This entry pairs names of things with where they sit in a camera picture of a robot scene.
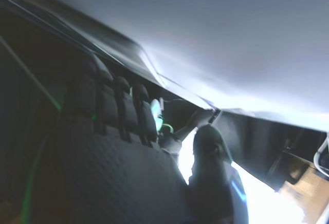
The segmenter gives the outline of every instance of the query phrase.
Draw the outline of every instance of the textured seat fabric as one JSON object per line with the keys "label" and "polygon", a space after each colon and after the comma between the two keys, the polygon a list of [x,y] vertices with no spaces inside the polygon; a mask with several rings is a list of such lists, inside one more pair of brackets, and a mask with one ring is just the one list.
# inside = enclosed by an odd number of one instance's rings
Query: textured seat fabric
{"label": "textured seat fabric", "polygon": [[92,61],[76,75],[39,162],[31,223],[189,222],[187,185],[155,143],[148,103]]}

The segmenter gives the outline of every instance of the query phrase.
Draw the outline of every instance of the white ceiling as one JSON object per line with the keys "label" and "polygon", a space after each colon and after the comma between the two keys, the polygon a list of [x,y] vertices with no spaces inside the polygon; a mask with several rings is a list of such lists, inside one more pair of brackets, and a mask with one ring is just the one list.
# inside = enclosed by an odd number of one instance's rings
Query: white ceiling
{"label": "white ceiling", "polygon": [[329,0],[60,1],[141,45],[165,84],[329,129]]}

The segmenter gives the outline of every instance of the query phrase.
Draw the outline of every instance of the car ceiling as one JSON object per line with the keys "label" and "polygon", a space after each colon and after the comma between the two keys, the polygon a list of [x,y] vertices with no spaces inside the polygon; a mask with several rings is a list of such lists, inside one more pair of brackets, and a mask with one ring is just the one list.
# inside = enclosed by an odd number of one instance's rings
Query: car ceiling
{"label": "car ceiling", "polygon": [[171,83],[218,108],[329,127],[329,0],[59,1],[139,44],[173,92]]}

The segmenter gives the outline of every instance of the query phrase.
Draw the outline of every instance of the white cable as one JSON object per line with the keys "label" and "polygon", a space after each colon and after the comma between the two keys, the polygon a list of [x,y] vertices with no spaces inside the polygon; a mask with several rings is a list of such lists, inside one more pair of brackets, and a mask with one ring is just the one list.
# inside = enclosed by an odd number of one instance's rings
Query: white cable
{"label": "white cable", "polygon": [[327,133],[327,136],[325,137],[325,140],[323,141],[322,145],[319,147],[318,151],[315,153],[314,158],[313,158],[313,163],[314,166],[316,167],[317,170],[319,170],[321,173],[323,173],[325,176],[329,177],[329,174],[326,173],[321,166],[319,165],[319,158],[320,154],[324,151],[326,147],[329,147],[329,133]]}

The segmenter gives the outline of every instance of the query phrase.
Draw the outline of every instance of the bright light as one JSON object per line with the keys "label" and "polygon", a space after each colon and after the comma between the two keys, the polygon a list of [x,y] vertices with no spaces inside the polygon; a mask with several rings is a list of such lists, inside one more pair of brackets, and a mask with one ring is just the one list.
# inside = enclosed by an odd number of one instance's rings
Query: bright light
{"label": "bright light", "polygon": [[[178,168],[186,183],[192,175],[193,130],[182,142],[179,153]],[[268,185],[253,177],[235,162],[232,163],[242,180],[247,197],[249,224],[301,224],[304,219],[303,210],[295,202],[282,194],[276,193]]]}

